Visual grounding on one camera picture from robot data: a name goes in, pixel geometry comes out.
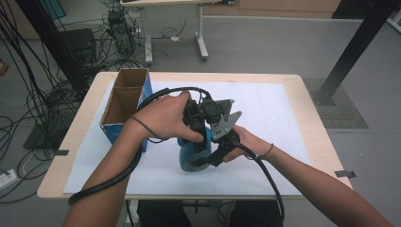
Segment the rubber band on wrist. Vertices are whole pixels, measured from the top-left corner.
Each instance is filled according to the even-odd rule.
[[[139,120],[138,118],[136,118],[136,116],[131,115],[130,118],[134,119],[136,122],[138,122],[139,124],[141,124],[145,129],[147,129],[148,131],[150,131],[150,133],[152,133],[154,135],[155,138],[160,139],[162,141],[165,141],[165,139],[163,139],[162,137],[160,137],[158,134],[156,134],[156,132],[154,132],[153,130],[151,130],[144,122],[142,122],[141,120]]]
[[[273,148],[274,148],[274,144],[273,143],[271,143],[271,147],[268,149],[268,151],[266,151],[264,154],[262,154],[262,155],[257,155],[256,156],[256,159],[261,159],[262,157],[265,157],[266,155],[268,155],[272,150],[273,150]]]

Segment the black pole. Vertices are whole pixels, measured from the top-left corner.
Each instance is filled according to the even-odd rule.
[[[371,43],[380,28],[392,14],[398,0],[376,0],[375,5],[357,29],[354,37],[342,52],[336,65],[319,91],[312,92],[317,105],[327,105],[354,64]]]
[[[83,100],[89,84],[61,41],[53,19],[47,14],[40,0],[16,0],[16,2],[71,83],[77,98]]]

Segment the wooden table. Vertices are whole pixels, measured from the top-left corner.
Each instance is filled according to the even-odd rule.
[[[221,0],[139,0],[124,3],[121,1],[121,6],[124,8],[137,8],[141,15],[142,22],[142,32],[145,39],[145,61],[147,65],[153,63],[152,48],[151,48],[151,38],[148,34],[148,22],[145,7],[151,6],[162,6],[162,5],[182,5],[182,4],[196,4],[198,5],[198,31],[196,32],[196,38],[198,41],[198,46],[200,48],[200,55],[206,61],[209,58],[207,53],[206,45],[203,40],[203,6],[205,3],[216,3]]]
[[[343,170],[339,157],[333,148],[330,138],[323,126],[313,102],[302,79],[296,75],[270,74],[217,74],[217,73],[163,73],[151,72],[152,81],[237,81],[256,83],[281,83],[284,85],[288,99],[298,122],[310,161],[317,169],[335,177],[335,171]],[[60,149],[69,150],[66,156],[56,156],[39,187],[41,198],[63,199],[67,178],[72,168],[77,150],[82,142],[97,107],[104,96],[107,86],[115,80],[117,73],[99,73],[88,94],[82,102]],[[347,178],[339,180],[352,187]]]

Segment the metal jaw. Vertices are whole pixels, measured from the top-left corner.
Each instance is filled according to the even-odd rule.
[[[213,141],[217,141],[224,135],[226,135],[235,125],[236,121],[242,115],[241,111],[231,113],[227,120],[221,118],[217,124],[211,124],[210,129],[212,131]]]

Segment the hand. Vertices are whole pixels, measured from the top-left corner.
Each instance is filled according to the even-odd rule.
[[[265,154],[271,147],[271,144],[250,133],[243,127],[235,125],[233,126],[233,130],[238,134],[241,144],[245,145],[245,147],[249,148],[256,155]],[[228,163],[243,154],[246,154],[244,150],[235,148],[224,157],[223,161]]]
[[[135,117],[163,139],[179,137],[199,143],[203,140],[202,135],[190,130],[183,123],[183,109],[188,100],[191,100],[188,91],[181,92],[178,96],[163,96],[148,104]],[[146,131],[146,134],[147,138],[155,136],[150,131]]]

